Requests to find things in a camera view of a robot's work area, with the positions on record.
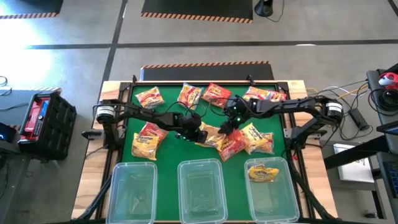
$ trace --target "black storage crate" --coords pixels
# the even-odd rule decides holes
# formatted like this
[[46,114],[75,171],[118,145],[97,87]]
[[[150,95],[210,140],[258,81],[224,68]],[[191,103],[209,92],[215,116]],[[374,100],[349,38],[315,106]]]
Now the black storage crate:
[[[22,153],[29,154],[41,161],[63,160],[68,156],[68,148],[72,138],[73,127],[76,120],[76,108],[63,99],[58,92],[40,94],[35,97],[50,97],[50,102],[45,113],[39,138],[36,141],[21,141],[19,148]],[[30,104],[23,127],[29,119]]]

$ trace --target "hazard tape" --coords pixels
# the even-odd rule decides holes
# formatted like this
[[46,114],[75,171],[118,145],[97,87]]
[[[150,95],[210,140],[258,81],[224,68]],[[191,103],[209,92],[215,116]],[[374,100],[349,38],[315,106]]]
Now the hazard tape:
[[236,18],[236,17],[223,17],[223,16],[198,16],[186,14],[169,14],[169,13],[156,13],[156,12],[143,12],[141,17],[163,18],[163,19],[188,19],[199,21],[215,21],[215,22],[240,22],[245,24],[253,23],[252,19]]
[[168,65],[144,65],[143,68],[174,68],[174,67],[198,67],[198,66],[220,66],[220,65],[254,65],[254,64],[268,64],[268,61],[255,62],[214,62],[214,63],[178,63]]
[[49,18],[57,17],[59,13],[56,12],[45,12],[45,13],[31,13],[31,14],[18,14],[18,15],[6,15],[0,16],[0,19],[34,19],[34,18]]
[[32,90],[32,91],[59,91],[61,92],[61,88],[59,87],[32,87],[32,88],[23,88],[22,90]]

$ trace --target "computer monitor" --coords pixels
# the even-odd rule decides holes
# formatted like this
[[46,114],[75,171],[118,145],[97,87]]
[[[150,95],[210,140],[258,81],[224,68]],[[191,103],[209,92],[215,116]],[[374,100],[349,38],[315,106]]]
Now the computer monitor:
[[383,124],[376,128],[377,131],[398,136],[398,121]]

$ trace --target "white paper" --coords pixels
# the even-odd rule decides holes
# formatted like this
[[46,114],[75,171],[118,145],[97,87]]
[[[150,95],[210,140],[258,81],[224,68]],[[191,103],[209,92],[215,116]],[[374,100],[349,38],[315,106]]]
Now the white paper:
[[[333,147],[335,149],[335,154],[337,154],[347,149],[351,149],[355,146],[350,146],[346,144],[334,144]],[[338,173],[340,176],[340,180],[374,183],[372,170],[368,158],[360,159],[350,164],[339,166]]]

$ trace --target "red and white object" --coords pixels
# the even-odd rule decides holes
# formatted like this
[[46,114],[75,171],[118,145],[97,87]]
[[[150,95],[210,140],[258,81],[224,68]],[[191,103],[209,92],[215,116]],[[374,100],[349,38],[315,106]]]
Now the red and white object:
[[393,72],[383,73],[380,76],[379,84],[386,89],[398,90],[398,75]]

